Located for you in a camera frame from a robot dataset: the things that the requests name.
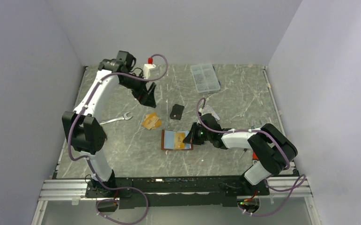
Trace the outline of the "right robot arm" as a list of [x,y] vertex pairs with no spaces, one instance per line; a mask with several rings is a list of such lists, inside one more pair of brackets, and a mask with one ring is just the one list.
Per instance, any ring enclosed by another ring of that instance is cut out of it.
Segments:
[[273,124],[266,123],[257,129],[222,128],[210,113],[194,122],[183,139],[183,143],[191,145],[205,142],[218,149],[253,150],[258,162],[240,178],[240,190],[246,195],[256,191],[261,181],[288,169],[298,154],[297,148]]

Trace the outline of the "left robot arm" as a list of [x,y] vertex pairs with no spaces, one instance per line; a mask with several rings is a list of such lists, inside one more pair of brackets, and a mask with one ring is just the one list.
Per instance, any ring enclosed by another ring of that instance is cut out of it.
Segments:
[[79,158],[85,158],[92,171],[92,183],[98,184],[98,191],[105,197],[112,196],[116,191],[116,177],[113,169],[102,150],[107,135],[100,125],[102,109],[107,103],[111,92],[118,86],[129,90],[133,97],[143,106],[155,108],[155,87],[153,82],[147,83],[150,71],[156,69],[153,57],[139,74],[135,73],[136,58],[126,51],[119,51],[116,58],[102,60],[97,69],[93,84],[83,100],[72,111],[62,115],[62,124],[67,140],[69,157],[76,158],[72,150],[80,153]]

